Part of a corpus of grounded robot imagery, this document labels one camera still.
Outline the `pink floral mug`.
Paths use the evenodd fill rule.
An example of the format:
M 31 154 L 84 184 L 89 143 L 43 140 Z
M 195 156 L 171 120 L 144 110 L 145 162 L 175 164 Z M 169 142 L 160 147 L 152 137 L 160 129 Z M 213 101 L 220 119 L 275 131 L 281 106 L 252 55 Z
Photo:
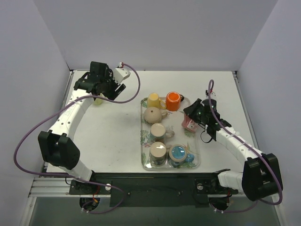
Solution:
M 196 133 L 198 129 L 198 124 L 195 123 L 190 117 L 186 115 L 186 113 L 183 113 L 184 118 L 182 121 L 182 127 L 192 133 Z

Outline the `light green octagonal mug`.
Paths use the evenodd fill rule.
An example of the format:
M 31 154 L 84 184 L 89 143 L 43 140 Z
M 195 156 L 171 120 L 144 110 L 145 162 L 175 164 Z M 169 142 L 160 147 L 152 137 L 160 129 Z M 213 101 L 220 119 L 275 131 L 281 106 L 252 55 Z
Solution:
M 94 105 L 96 105 L 96 106 L 101 105 L 101 104 L 103 103 L 102 97 L 104 97 L 103 94 L 100 94 L 100 95 L 99 95 L 99 98 L 96 98 L 96 99 L 94 100 Z

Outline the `orange mug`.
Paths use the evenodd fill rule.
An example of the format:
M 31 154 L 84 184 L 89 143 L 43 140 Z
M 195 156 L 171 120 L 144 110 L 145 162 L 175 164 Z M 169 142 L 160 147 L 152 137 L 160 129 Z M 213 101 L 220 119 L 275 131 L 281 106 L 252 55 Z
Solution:
M 180 108 L 183 100 L 183 95 L 177 92 L 169 92 L 166 96 L 166 109 L 172 112 L 177 111 Z

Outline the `yellow mug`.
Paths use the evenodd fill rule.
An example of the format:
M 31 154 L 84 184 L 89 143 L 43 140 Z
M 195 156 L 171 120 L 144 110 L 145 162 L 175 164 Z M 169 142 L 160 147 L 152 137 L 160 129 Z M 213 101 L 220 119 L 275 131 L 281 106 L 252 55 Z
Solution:
M 159 97 L 157 93 L 150 93 L 147 98 L 147 108 L 150 107 L 166 109 L 166 103 Z

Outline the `round beige mug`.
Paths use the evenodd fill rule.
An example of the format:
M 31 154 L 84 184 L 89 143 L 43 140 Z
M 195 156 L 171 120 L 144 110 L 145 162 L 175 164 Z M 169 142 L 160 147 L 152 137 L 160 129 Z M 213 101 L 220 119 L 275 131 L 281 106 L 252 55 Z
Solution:
M 143 119 L 149 124 L 160 123 L 168 116 L 168 111 L 156 107 L 149 107 L 143 113 Z

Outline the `cream leaf pattern mug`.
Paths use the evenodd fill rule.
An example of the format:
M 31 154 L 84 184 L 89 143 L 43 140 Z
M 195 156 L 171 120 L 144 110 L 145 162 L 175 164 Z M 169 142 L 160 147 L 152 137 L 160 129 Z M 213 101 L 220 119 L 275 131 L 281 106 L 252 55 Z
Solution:
M 162 123 L 155 123 L 150 128 L 150 139 L 152 142 L 164 143 L 167 139 L 173 138 L 174 136 L 175 132 L 167 130 Z

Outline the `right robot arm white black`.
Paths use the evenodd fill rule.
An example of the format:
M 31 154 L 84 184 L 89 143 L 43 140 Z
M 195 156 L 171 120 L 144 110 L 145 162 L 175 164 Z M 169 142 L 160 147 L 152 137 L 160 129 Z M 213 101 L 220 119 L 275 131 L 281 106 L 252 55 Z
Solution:
M 283 184 L 277 157 L 254 148 L 226 120 L 220 117 L 214 99 L 197 99 L 184 108 L 184 116 L 204 126 L 212 140 L 223 145 L 243 165 L 242 172 L 229 169 L 218 171 L 210 180 L 211 189 L 220 193 L 225 188 L 243 192 L 251 201 L 273 194 L 282 195 Z

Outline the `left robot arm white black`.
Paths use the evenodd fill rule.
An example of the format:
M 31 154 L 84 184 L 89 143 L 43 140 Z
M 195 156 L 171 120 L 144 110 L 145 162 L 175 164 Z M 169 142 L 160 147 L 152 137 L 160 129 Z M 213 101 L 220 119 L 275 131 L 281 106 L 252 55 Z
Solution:
M 75 132 L 96 96 L 104 95 L 114 100 L 126 88 L 122 81 L 129 76 L 130 72 L 124 68 L 123 63 L 110 69 L 105 63 L 92 61 L 89 72 L 75 82 L 69 107 L 47 132 L 42 131 L 38 135 L 43 160 L 82 179 L 80 188 L 87 194 L 96 190 L 97 182 L 91 178 L 92 170 L 80 160 L 80 151 L 73 142 Z

